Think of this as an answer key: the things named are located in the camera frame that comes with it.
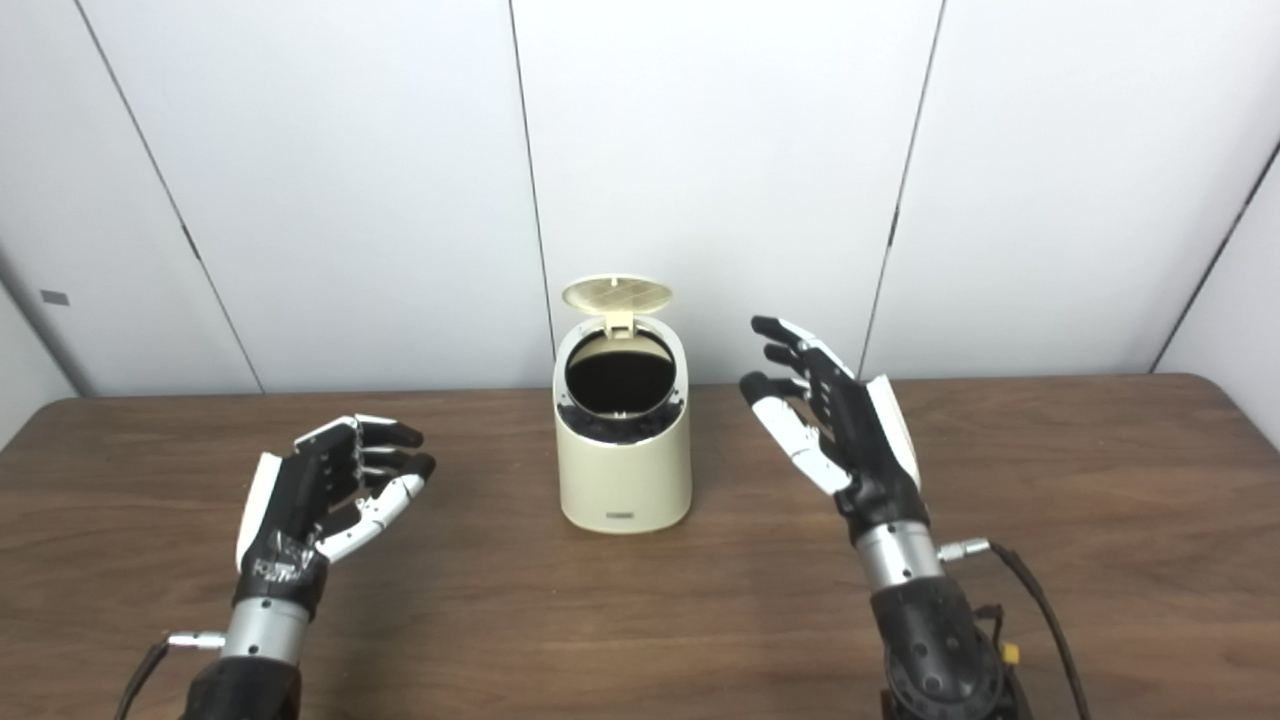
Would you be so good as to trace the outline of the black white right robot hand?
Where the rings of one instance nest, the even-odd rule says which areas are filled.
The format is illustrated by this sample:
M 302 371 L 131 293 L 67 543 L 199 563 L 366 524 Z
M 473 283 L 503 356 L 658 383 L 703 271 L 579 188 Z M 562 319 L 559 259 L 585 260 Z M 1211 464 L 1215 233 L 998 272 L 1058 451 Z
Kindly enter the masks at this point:
M 851 541 L 878 527 L 931 524 L 900 407 L 884 379 L 863 382 L 809 331 L 755 315 L 765 357 L 790 378 L 751 372 L 739 382 L 755 419 L 792 465 L 835 501 Z

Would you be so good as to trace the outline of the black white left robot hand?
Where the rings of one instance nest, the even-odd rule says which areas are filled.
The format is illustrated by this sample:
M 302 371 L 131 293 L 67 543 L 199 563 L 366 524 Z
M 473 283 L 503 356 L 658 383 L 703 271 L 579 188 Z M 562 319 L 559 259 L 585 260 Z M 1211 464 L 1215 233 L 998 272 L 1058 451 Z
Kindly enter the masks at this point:
M 233 603 L 284 601 L 315 618 L 332 566 L 379 537 L 424 489 L 436 460 L 394 419 L 339 416 L 261 454 L 236 541 Z

